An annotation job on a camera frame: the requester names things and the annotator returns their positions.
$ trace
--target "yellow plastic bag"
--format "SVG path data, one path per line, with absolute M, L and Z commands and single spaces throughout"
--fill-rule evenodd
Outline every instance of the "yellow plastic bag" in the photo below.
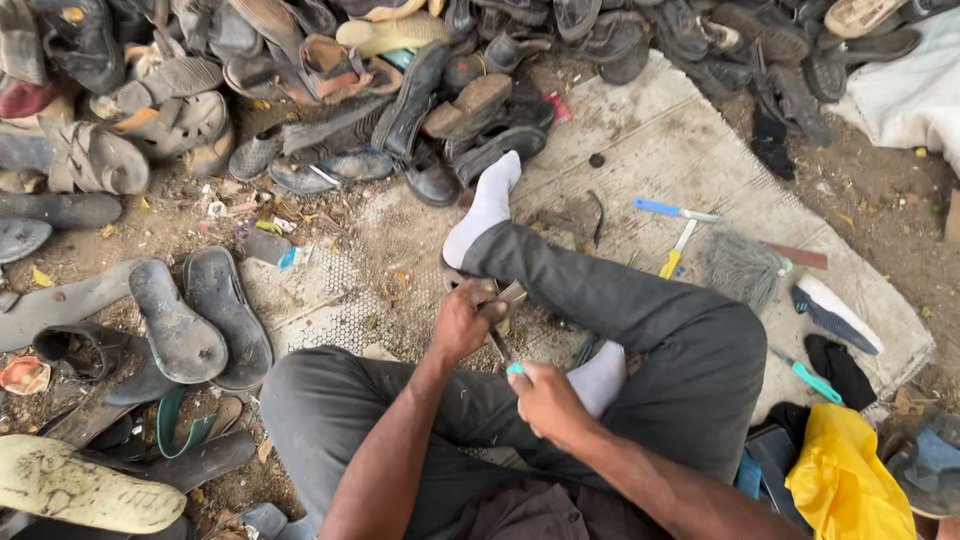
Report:
M 812 407 L 785 485 L 814 538 L 917 538 L 910 503 L 876 457 L 876 433 L 855 410 Z

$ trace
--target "metal tool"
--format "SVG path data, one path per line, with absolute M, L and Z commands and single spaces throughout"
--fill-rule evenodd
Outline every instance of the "metal tool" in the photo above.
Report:
M 687 219 L 697 219 L 700 221 L 706 221 L 708 223 L 723 223 L 723 218 L 720 217 L 719 215 L 713 215 L 711 213 L 702 213 L 698 211 L 682 209 L 680 207 L 665 205 L 664 203 L 658 203 L 657 201 L 640 199 L 639 197 L 634 199 L 634 208 L 641 209 L 644 211 L 649 211 L 649 212 L 661 213 L 663 215 L 685 217 Z
M 773 345 L 770 346 L 770 352 L 773 353 L 777 358 L 783 360 L 790 366 L 790 369 L 797 374 L 798 377 L 803 379 L 807 384 L 813 386 L 813 389 L 820 392 L 825 398 L 827 398 L 831 403 L 842 405 L 843 398 L 840 397 L 840 394 L 830 386 L 830 383 L 820 379 L 816 375 L 806 371 L 806 366 L 798 362 L 797 360 L 787 356 L 784 351 L 781 351 Z
M 680 253 L 684 250 L 684 247 L 686 247 L 686 242 L 690 239 L 690 236 L 693 234 L 693 229 L 696 226 L 696 219 L 690 219 L 690 221 L 686 222 L 684 233 L 680 235 L 680 239 L 677 240 L 677 245 L 667 254 L 666 263 L 660 268 L 659 275 L 661 278 L 665 280 L 673 278 L 673 273 L 677 270 L 677 263 L 680 262 Z

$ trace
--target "white sock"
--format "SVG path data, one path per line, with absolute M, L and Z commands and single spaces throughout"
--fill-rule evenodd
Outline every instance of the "white sock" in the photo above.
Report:
M 623 346 L 608 340 L 596 356 L 567 372 L 566 378 L 587 412 L 599 418 L 627 381 L 627 357 Z
M 456 224 L 444 242 L 444 260 L 460 270 L 473 242 L 490 227 L 510 219 L 510 191 L 520 179 L 520 156 L 515 150 L 480 175 L 473 206 Z

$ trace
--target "gray pants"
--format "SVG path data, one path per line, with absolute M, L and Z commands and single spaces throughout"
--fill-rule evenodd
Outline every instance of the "gray pants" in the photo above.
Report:
M 463 270 L 519 280 L 539 306 L 647 354 L 603 424 L 732 482 L 766 362 L 766 333 L 747 307 L 702 287 L 551 246 L 510 222 L 470 246 Z M 264 424 L 318 523 L 350 459 L 415 367 L 323 347 L 288 355 L 268 374 L 261 393 Z M 406 538 L 444 537 L 474 495 L 531 476 L 462 454 L 458 446 L 514 447 L 541 471 L 537 478 L 606 486 L 589 467 L 530 431 L 502 375 L 457 371 L 434 421 Z

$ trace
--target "person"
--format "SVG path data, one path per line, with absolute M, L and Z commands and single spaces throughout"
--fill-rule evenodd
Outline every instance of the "person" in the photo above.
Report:
M 510 219 L 516 152 L 481 176 L 444 243 L 473 276 L 607 339 L 568 374 L 455 370 L 504 306 L 467 281 L 419 364 L 338 349 L 276 364 L 261 412 L 323 540 L 800 538 L 730 484 L 763 382 L 766 333 L 742 304 L 551 246 Z M 630 377 L 624 350 L 646 354 Z M 458 447 L 513 447 L 532 470 Z

